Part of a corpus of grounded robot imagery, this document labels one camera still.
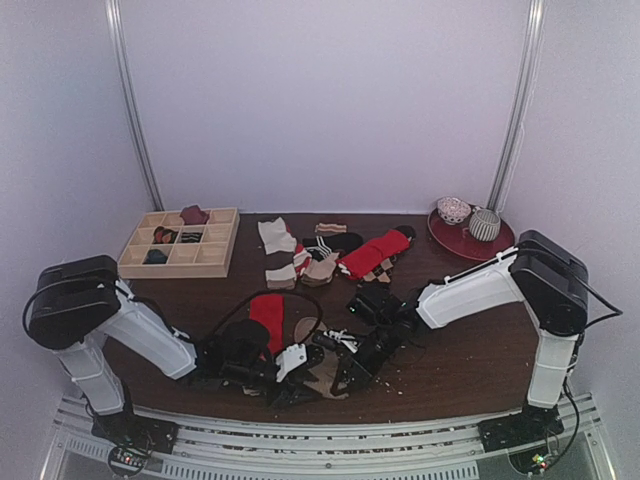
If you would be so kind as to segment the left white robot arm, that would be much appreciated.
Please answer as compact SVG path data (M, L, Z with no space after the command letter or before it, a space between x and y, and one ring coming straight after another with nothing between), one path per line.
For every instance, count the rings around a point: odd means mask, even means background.
M309 368L323 355L303 342L271 351L267 327L226 314L202 338L172 326L159 305L136 295L108 255L46 268L22 313L26 335L58 358L81 390L93 419L92 433L140 454L172 452L176 423L135 413L130 390L112 371L97 342L110 337L166 377L194 388L224 382L256 391L273 408L319 399L307 386Z

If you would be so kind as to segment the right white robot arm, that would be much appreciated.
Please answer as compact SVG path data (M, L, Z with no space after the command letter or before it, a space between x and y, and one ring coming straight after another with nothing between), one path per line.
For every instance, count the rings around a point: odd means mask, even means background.
M367 386L403 344L475 314L520 304L538 335L526 397L519 412L478 425L487 452L519 447L563 433L559 401L587 326L586 265L536 230L516 245L454 276L429 282L404 300L362 287L348 305L373 330L345 349L331 385L334 395Z

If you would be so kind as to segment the red and beige sock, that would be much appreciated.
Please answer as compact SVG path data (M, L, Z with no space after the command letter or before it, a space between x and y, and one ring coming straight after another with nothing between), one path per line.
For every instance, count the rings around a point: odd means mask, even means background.
M258 349L258 359L268 365L275 364L275 357L284 348L284 313L282 295L261 295L250 301L245 337Z

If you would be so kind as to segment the tan brown sock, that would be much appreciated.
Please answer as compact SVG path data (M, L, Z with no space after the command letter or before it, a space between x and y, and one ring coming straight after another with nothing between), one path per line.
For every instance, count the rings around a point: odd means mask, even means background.
M300 319L294 328L294 342L311 346L312 341L310 339L304 340L304 338L312 330L315 322L315 317L304 317ZM322 347L322 352L324 354L323 361L308 370L308 375L305 377L303 384L320 394L323 398L331 400L347 399L349 397L348 393L334 395L331 392L339 364L337 354L324 347Z

